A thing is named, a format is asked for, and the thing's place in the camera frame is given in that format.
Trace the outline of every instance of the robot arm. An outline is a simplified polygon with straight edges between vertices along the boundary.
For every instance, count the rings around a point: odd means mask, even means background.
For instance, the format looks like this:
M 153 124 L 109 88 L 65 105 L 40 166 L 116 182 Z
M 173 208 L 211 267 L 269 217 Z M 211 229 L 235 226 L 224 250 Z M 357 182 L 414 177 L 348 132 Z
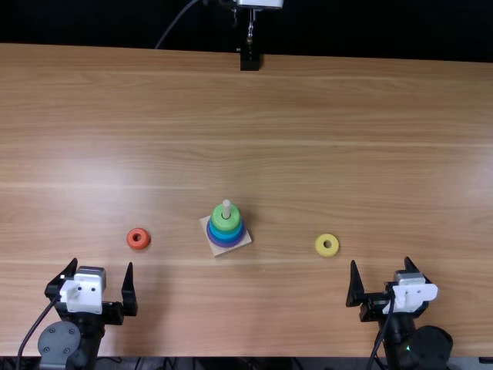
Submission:
M 405 258 L 404 267 L 404 270 L 395 272 L 395 281 L 386 283 L 382 293 L 365 293 L 357 265 L 351 261 L 346 306 L 361 307 L 361 322 L 378 322 L 380 330 L 377 337 L 383 335 L 390 370 L 446 369 L 452 337 L 435 326 L 419 329 L 414 326 L 414 319 L 428 308 L 429 301 L 437 297 L 438 288 L 409 257 Z M 392 299 L 394 307 L 389 314 Z
M 105 325 L 122 325 L 125 316 L 137 315 L 133 265 L 122 285 L 122 302 L 104 302 L 106 270 L 77 269 L 77 259 L 48 283 L 45 296 L 55 300 L 61 321 L 48 326 L 38 340 L 40 370 L 91 370 L 98 355 Z

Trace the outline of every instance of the wood grain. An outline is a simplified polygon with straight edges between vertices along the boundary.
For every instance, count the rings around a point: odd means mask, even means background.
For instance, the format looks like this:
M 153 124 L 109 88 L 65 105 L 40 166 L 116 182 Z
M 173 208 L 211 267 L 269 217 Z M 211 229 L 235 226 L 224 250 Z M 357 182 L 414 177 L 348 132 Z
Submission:
M 107 327 L 100 355 L 367 356 L 377 326 L 344 306 L 350 260 L 377 291 L 408 255 L 441 289 L 418 324 L 449 331 L 453 355 L 491 355 L 492 65 L 0 54 L 0 354 L 77 257 L 107 268 L 108 300 L 135 265 L 139 316 Z M 198 220 L 224 197 L 254 242 L 214 259 Z M 322 233 L 336 257 L 316 254 Z

